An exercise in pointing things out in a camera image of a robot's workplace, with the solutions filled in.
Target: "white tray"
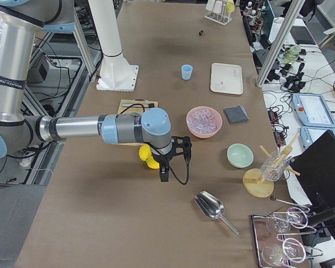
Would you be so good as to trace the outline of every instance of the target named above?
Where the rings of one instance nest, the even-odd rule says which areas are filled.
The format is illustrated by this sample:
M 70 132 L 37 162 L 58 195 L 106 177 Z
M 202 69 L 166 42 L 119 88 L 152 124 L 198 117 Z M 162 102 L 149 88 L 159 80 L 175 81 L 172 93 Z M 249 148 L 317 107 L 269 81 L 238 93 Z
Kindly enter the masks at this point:
M 218 93 L 241 95 L 243 93 L 242 68 L 239 65 L 213 63 L 210 89 Z

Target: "ice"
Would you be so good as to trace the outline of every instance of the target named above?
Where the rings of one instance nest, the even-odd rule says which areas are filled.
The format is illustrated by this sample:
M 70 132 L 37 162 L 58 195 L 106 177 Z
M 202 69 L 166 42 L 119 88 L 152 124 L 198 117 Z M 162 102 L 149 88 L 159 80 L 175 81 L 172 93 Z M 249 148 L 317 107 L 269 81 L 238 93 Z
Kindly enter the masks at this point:
M 214 115 L 208 108 L 197 110 L 186 121 L 191 129 L 200 134 L 211 134 L 217 129 Z

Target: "bowl of ice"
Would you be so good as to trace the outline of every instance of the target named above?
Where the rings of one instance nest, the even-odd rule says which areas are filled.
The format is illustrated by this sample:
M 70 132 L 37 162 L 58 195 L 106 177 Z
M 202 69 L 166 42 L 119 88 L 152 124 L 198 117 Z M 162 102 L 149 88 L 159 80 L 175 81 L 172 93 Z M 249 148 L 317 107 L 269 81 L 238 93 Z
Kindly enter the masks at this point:
M 213 108 L 198 106 L 186 115 L 189 131 L 198 138 L 210 138 L 222 127 L 222 117 Z

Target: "green plastic object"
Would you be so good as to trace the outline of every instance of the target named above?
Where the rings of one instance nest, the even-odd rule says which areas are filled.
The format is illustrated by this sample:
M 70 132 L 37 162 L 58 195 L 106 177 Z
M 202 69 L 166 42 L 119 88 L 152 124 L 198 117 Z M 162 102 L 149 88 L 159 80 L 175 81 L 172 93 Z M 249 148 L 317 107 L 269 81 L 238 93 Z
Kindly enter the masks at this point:
M 299 45 L 292 46 L 283 57 L 283 62 L 286 64 L 293 64 L 299 57 L 299 53 L 301 52 L 302 48 Z
M 246 145 L 235 143 L 227 149 L 227 159 L 236 168 L 246 168 L 253 163 L 253 152 Z

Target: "blue cup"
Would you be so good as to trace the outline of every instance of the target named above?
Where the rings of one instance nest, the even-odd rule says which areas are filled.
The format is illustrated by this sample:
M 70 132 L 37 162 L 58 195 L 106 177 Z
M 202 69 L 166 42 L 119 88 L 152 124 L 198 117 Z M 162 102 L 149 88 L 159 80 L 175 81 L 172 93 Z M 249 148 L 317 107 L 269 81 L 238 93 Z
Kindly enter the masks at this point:
M 191 78 L 192 70 L 193 68 L 189 64 L 181 66 L 181 74 L 184 80 L 189 80 Z

